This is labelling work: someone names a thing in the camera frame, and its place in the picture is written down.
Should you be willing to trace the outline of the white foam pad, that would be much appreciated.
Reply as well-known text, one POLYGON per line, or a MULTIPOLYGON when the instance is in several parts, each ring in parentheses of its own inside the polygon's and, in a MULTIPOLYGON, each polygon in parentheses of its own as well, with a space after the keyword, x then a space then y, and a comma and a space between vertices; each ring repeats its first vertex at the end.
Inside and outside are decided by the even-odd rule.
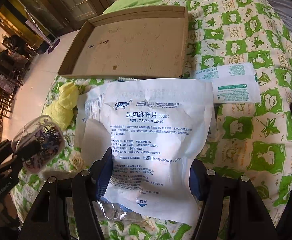
POLYGON ((81 144, 81 157, 87 166, 103 158, 111 146, 111 136, 101 122, 94 119, 86 121, 85 133, 81 144))

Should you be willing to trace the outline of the green frog pattern quilt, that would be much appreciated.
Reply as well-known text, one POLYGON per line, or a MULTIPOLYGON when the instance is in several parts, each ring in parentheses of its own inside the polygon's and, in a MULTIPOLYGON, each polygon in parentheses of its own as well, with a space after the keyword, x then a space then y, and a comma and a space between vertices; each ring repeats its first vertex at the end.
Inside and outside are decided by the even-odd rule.
MULTIPOLYGON (((149 5, 186 7, 189 15, 184 77, 191 70, 222 64, 252 63, 260 103, 218 107, 217 138, 207 139, 198 155, 219 175, 247 175, 277 226, 292 190, 292 37, 269 0, 117 0, 104 14, 149 5)), ((58 175, 88 167, 74 147, 75 116, 64 131, 66 147, 46 166, 58 175)), ((25 168, 12 190, 21 223, 45 179, 25 168)), ((190 239, 192 228, 171 220, 145 217, 141 222, 101 219, 106 239, 190 239)))

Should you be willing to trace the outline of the green white flat sachet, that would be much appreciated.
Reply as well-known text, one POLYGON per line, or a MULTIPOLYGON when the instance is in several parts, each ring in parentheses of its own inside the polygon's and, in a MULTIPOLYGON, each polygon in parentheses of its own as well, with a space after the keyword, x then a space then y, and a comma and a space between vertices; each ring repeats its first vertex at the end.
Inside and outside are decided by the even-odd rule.
POLYGON ((212 83, 214 103, 260 103, 252 63, 228 64, 194 72, 193 79, 212 83))

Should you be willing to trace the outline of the shallow cardboard box tray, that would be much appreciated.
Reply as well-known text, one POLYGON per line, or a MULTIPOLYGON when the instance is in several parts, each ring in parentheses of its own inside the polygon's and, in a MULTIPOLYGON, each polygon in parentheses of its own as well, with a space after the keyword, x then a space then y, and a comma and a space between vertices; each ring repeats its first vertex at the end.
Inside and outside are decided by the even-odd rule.
POLYGON ((129 8, 92 18, 79 30, 58 74, 67 78, 178 78, 185 66, 185 7, 129 8))

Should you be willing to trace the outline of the yellow towel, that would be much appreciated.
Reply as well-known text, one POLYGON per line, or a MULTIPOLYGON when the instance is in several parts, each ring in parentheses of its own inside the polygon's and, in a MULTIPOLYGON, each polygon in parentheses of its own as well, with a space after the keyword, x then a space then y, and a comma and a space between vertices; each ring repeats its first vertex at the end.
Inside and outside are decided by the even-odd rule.
POLYGON ((58 99, 54 100, 43 110, 43 115, 49 115, 53 122, 65 131, 71 124, 74 108, 77 104, 79 90, 75 83, 68 82, 59 87, 58 99))

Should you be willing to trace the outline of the clear crumpled plastic bag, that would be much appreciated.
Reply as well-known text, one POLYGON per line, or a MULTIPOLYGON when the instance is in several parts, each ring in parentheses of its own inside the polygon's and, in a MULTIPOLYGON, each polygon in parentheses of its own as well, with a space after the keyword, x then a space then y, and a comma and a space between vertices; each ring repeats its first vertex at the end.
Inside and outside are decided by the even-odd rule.
POLYGON ((120 204, 113 204, 103 199, 92 204, 100 225, 117 227, 122 231, 131 224, 143 225, 147 222, 147 217, 122 207, 120 204))

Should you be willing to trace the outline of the white medical gauze packet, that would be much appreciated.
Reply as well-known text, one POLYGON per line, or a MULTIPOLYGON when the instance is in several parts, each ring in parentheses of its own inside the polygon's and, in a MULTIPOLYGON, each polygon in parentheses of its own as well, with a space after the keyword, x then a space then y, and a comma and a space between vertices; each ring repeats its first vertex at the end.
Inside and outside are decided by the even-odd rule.
POLYGON ((189 187, 190 167, 205 145, 213 88, 197 79, 114 81, 77 101, 75 145, 86 121, 111 136, 113 171, 103 197, 141 215, 196 224, 199 208, 189 187))

